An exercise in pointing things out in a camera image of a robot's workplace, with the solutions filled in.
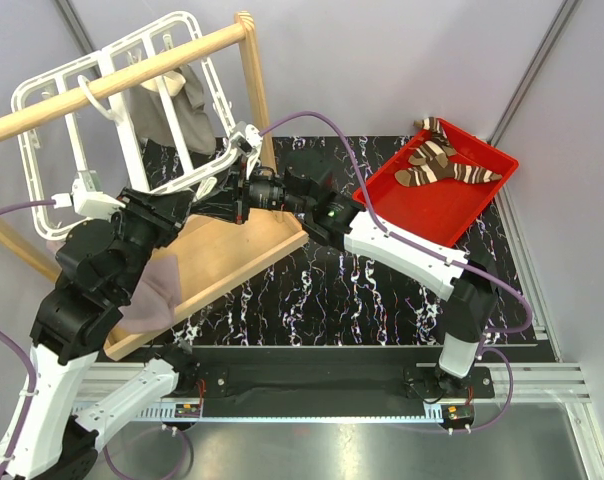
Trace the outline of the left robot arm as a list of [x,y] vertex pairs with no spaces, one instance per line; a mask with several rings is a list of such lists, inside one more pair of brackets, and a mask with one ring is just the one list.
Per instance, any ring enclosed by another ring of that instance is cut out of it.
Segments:
[[72,411],[153,251],[178,237],[193,199],[191,190],[154,195],[125,188],[113,213],[84,220],[69,232],[56,254],[61,273],[31,329],[30,350],[0,332],[27,369],[0,441],[0,478],[83,479],[108,442],[143,409],[166,395],[202,388],[195,358],[168,345],[106,398]]

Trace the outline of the lilac sock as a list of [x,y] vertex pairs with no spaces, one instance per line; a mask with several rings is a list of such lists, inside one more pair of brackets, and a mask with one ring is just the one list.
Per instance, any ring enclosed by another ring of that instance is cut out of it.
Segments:
[[85,343],[119,326],[144,333],[168,326],[181,301],[177,257],[117,240],[72,238],[56,251],[61,273],[38,309],[42,329]]

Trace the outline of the white plastic sock hanger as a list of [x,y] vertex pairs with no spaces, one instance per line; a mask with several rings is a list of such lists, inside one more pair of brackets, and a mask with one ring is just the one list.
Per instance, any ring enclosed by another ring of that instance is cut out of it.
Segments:
[[[82,73],[84,70],[96,66],[102,75],[113,74],[117,70],[115,59],[120,54],[128,55],[131,66],[139,66],[143,62],[158,56],[159,53],[154,44],[156,37],[162,37],[167,50],[173,49],[174,46],[170,31],[179,26],[187,29],[192,41],[201,40],[204,37],[195,16],[186,11],[172,12],[99,51],[24,81],[13,92],[11,99],[13,112],[23,111],[26,107],[28,96],[36,90],[54,87],[56,94],[68,92],[67,80],[69,77],[75,77],[84,100],[88,101],[104,118],[115,125],[131,187],[140,192],[150,192],[151,188],[144,170],[142,154],[139,148],[139,141],[143,135],[140,132],[138,123],[133,120],[133,110],[128,96],[121,92],[113,93],[107,98],[109,105],[104,107],[98,101],[97,97],[90,93],[88,88],[89,82]],[[188,81],[182,79],[176,87],[172,87],[170,78],[179,72],[178,68],[173,67],[165,73],[157,74],[141,82],[139,85],[140,88],[148,93],[155,94],[160,101],[159,108],[151,112],[150,118],[155,125],[160,123],[167,125],[169,137],[175,144],[183,170],[181,176],[154,188],[153,191],[156,194],[169,194],[197,187],[203,180],[211,176],[218,176],[218,174],[233,166],[231,164],[232,157],[228,151],[228,140],[232,129],[238,122],[233,118],[231,108],[212,60],[209,57],[203,57],[200,64],[208,89],[212,95],[214,111],[218,115],[227,135],[226,149],[215,159],[208,161],[202,166],[194,167],[187,146],[187,127],[185,122],[181,121],[178,117],[177,103],[178,97],[186,94]],[[69,133],[76,172],[79,170],[91,170],[87,164],[84,145],[74,114],[72,112],[66,113],[64,121]]]

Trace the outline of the white clothes peg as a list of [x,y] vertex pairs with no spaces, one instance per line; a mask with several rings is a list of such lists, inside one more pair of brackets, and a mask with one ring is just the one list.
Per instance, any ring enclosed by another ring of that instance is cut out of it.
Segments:
[[217,184],[217,178],[211,176],[199,183],[198,188],[195,192],[195,199],[201,200],[209,195]]

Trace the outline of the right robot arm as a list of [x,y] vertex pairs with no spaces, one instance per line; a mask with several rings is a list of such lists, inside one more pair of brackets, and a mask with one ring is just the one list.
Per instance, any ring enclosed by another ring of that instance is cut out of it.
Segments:
[[334,186],[330,163],[315,150],[288,154],[280,170],[253,157],[194,183],[192,213],[243,224],[255,209],[290,212],[318,244],[380,262],[419,282],[443,303],[442,350],[433,371],[405,385],[429,403],[464,394],[472,383],[481,335],[498,293],[487,279],[493,263],[437,245],[383,222]]

